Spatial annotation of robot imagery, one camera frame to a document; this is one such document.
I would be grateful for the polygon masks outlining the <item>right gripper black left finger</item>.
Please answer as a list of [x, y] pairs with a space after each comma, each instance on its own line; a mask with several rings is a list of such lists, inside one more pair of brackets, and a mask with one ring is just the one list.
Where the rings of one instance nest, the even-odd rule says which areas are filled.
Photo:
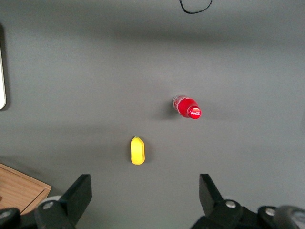
[[74, 229], [92, 199], [91, 175], [82, 174], [58, 199], [41, 203], [34, 211], [39, 229]]

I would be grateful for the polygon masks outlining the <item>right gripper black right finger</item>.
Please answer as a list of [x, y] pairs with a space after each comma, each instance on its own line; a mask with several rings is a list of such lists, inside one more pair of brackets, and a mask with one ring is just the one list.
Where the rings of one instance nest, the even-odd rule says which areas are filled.
[[208, 174], [199, 176], [199, 200], [204, 216], [192, 225], [193, 229], [234, 229], [238, 226], [243, 207], [234, 200], [223, 199]]

